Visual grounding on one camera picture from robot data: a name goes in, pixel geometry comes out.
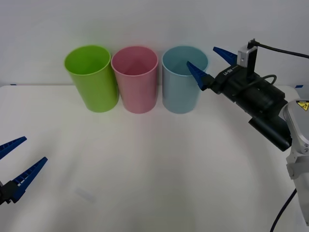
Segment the light blue cup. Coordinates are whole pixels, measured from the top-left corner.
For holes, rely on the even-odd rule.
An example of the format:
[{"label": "light blue cup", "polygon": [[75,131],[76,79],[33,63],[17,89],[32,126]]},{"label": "light blue cup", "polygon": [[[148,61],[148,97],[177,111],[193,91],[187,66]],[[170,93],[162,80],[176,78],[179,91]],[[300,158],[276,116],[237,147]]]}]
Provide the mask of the light blue cup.
[{"label": "light blue cup", "polygon": [[201,50],[190,46],[171,48],[162,57],[163,104],[176,114],[193,110],[201,91],[187,68],[187,61],[203,71],[208,66],[207,56]]}]

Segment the plastic cup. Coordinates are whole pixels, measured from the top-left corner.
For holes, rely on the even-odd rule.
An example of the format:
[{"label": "plastic cup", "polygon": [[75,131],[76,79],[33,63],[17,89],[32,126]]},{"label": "plastic cup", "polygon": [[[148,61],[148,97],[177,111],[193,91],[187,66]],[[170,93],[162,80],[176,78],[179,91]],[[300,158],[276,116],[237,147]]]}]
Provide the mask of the plastic cup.
[{"label": "plastic cup", "polygon": [[136,114],[150,111],[156,104],[158,57],[143,46],[126,47],[112,58],[124,107]]},{"label": "plastic cup", "polygon": [[200,94],[197,82],[187,68],[187,61],[204,71],[208,66],[207,56],[190,46],[171,48],[162,57],[163,104],[177,114],[192,111]]},{"label": "plastic cup", "polygon": [[68,54],[64,66],[89,110],[106,112],[114,108],[119,94],[106,48],[79,47]]}]

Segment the blue plastic finger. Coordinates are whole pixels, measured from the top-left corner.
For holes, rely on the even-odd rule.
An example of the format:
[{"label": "blue plastic finger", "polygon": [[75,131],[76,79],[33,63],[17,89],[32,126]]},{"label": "blue plastic finger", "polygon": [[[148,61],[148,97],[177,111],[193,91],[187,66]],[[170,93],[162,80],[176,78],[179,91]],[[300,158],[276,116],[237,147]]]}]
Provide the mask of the blue plastic finger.
[{"label": "blue plastic finger", "polygon": [[26,189],[37,176],[42,167],[45,165],[47,160],[48,159],[46,157],[42,158],[39,162],[34,164],[32,167],[27,169],[25,172],[23,172],[21,175],[19,175],[13,180],[13,182],[15,182],[19,186],[18,190],[13,194],[12,197],[14,203],[23,196]]},{"label": "blue plastic finger", "polygon": [[228,52],[219,47],[213,47],[213,51],[216,52],[219,56],[221,56],[229,65],[237,64],[237,55],[234,53]]},{"label": "blue plastic finger", "polygon": [[201,69],[199,69],[198,67],[194,66],[191,62],[187,62],[187,67],[190,71],[190,73],[192,74],[192,76],[195,78],[195,80],[197,81],[198,87],[201,90],[205,90],[207,89],[207,87],[205,86],[205,84],[202,81],[202,77],[206,76],[207,74],[202,71]]},{"label": "blue plastic finger", "polygon": [[23,143],[26,140],[27,138],[23,136],[13,141],[10,141],[6,144],[1,145],[0,146],[0,159],[5,157],[7,154],[9,154],[12,150],[14,150],[17,146],[19,146],[21,143]]}]

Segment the green cup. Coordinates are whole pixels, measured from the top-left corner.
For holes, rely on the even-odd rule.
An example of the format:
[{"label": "green cup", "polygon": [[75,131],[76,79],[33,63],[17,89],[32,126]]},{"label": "green cup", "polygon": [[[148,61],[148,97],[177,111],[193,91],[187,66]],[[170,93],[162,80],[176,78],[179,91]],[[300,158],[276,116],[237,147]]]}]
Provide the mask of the green cup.
[{"label": "green cup", "polygon": [[68,54],[64,66],[89,110],[106,112],[114,108],[119,94],[107,49],[79,47]]}]

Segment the pink cup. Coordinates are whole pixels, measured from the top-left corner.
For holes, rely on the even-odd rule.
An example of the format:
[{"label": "pink cup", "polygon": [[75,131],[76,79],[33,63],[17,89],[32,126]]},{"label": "pink cup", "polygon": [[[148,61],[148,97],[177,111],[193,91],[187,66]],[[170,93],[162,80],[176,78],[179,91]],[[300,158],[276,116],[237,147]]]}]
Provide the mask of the pink cup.
[{"label": "pink cup", "polygon": [[147,47],[121,49],[112,58],[124,107],[136,114],[154,108],[157,90],[158,56]]}]

